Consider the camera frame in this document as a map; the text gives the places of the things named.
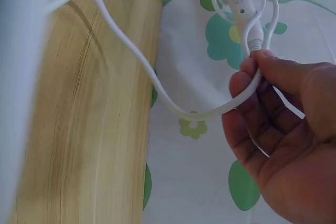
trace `white cord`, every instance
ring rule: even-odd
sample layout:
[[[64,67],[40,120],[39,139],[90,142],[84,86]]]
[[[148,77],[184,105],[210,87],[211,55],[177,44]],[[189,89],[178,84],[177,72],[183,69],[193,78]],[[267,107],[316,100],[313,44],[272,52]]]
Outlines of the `white cord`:
[[[52,13],[53,11],[60,8],[62,5],[66,4],[69,1],[70,0],[53,0],[47,6],[46,12],[47,13]],[[186,120],[190,120],[190,121],[201,121],[201,120],[208,119],[212,116],[219,116],[219,115],[225,114],[225,113],[231,111],[232,109],[234,109],[235,107],[239,106],[240,104],[242,104],[244,101],[246,101],[255,92],[256,88],[258,87],[259,82],[261,80],[261,72],[260,72],[259,69],[257,70],[256,75],[253,77],[250,85],[242,93],[240,93],[238,96],[236,96],[235,98],[233,98],[229,102],[223,104],[222,106],[219,106],[219,107],[217,107],[215,109],[212,109],[208,112],[197,113],[197,114],[196,113],[189,113],[187,111],[182,110],[168,96],[168,94],[166,93],[166,91],[162,87],[159,79],[157,78],[152,66],[147,61],[147,59],[142,54],[142,52],[136,47],[136,45],[132,41],[129,40],[129,38],[116,25],[114,20],[111,18],[108,10],[106,9],[103,0],[94,0],[94,1],[96,2],[98,8],[101,10],[101,13],[102,13],[104,19],[109,24],[111,29],[132,50],[132,52],[135,54],[137,59],[144,66],[145,71],[149,75],[156,91],[158,92],[159,97],[168,106],[168,108],[173,113],[178,115],[179,117],[184,118]],[[249,49],[248,49],[247,42],[246,42],[247,41],[247,35],[248,35],[250,29],[255,24],[255,22],[259,20],[259,18],[262,15],[262,12],[265,9],[266,0],[261,0],[261,1],[262,1],[261,10],[259,10],[256,13],[255,17],[252,18],[251,21],[248,22],[248,24],[247,24],[247,26],[244,30],[243,37],[242,37],[242,46],[243,46],[243,50],[245,52],[246,57],[248,57],[248,55],[249,55]],[[212,0],[212,2],[213,2],[213,5],[214,5],[217,13],[221,17],[223,17],[224,19],[227,19],[227,17],[223,14],[223,11],[218,6],[217,0]],[[277,0],[272,0],[272,2],[273,2],[273,7],[274,7],[274,11],[273,11],[274,15],[273,15],[268,33],[267,33],[267,35],[264,39],[264,43],[263,43],[263,46],[262,46],[262,48],[264,48],[264,49],[269,48],[270,39],[271,39],[271,36],[274,32],[275,26],[276,26],[277,21],[278,21],[278,16],[279,16],[279,5],[278,5]]]

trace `light wood panel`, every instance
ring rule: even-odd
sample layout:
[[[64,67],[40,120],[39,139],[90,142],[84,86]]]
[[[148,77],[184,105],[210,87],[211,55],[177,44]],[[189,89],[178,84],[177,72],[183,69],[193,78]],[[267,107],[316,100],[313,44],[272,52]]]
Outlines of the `light wood panel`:
[[[154,63],[162,0],[104,2]],[[143,68],[92,0],[55,11],[49,38],[10,222],[142,223],[152,90]]]

